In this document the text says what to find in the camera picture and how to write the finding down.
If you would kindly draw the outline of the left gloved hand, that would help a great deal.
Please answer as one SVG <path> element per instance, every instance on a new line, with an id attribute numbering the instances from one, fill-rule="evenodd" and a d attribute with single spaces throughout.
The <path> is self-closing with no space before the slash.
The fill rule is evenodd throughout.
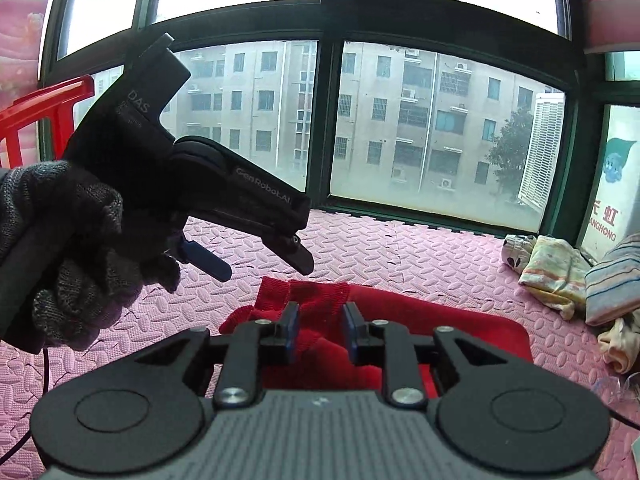
<path id="1" fill-rule="evenodd" d="M 28 233 L 55 235 L 53 260 L 30 297 L 29 315 L 48 347 L 87 349 L 146 285 L 174 292 L 178 262 L 166 238 L 122 225 L 119 192 L 66 160 L 2 171 L 1 255 Z"/>

